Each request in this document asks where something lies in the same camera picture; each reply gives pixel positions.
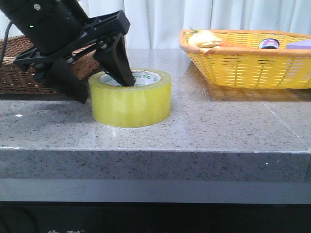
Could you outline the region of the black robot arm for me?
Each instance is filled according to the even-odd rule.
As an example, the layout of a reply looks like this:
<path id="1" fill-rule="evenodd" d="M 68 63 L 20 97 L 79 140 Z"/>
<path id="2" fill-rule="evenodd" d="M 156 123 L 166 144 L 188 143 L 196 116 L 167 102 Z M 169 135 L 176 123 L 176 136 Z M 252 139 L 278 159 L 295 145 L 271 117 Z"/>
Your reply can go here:
<path id="1" fill-rule="evenodd" d="M 70 65 L 90 52 L 117 83 L 135 84 L 125 49 L 130 22 L 124 11 L 88 17 L 76 0 L 3 0 L 0 9 L 33 44 L 15 65 L 23 71 L 33 67 L 35 81 L 43 86 L 85 103 L 87 88 Z"/>

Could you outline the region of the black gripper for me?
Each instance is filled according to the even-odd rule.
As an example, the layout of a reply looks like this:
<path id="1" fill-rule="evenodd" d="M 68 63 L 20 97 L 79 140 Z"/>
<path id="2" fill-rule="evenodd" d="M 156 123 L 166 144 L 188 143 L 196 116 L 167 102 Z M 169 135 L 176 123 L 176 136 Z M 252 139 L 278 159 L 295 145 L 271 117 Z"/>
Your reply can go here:
<path id="1" fill-rule="evenodd" d="M 124 11 L 90 18 L 77 38 L 55 52 L 43 54 L 38 46 L 22 52 L 14 63 L 26 71 L 30 66 L 45 74 L 43 84 L 80 103 L 85 103 L 88 91 L 68 63 L 95 51 L 93 58 L 121 86 L 134 86 L 135 78 L 129 66 L 124 36 L 130 22 Z"/>

